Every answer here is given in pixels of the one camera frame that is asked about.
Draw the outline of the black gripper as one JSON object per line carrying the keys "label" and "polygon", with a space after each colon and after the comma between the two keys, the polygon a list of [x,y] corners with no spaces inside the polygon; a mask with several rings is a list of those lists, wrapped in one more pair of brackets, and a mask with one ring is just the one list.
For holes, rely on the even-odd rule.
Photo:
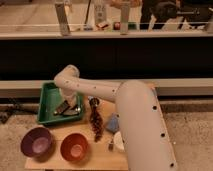
{"label": "black gripper", "polygon": [[71,107],[67,101],[63,101],[59,106],[56,107],[55,115],[71,116],[79,113],[78,105]]}

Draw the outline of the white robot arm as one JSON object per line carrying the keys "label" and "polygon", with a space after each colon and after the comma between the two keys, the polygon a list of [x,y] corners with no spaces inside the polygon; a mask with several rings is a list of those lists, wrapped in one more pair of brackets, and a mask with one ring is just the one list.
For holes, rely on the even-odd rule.
{"label": "white robot arm", "polygon": [[54,83],[65,97],[76,91],[115,103],[129,171],[178,171],[157,95],[146,83],[82,79],[74,65],[60,71]]}

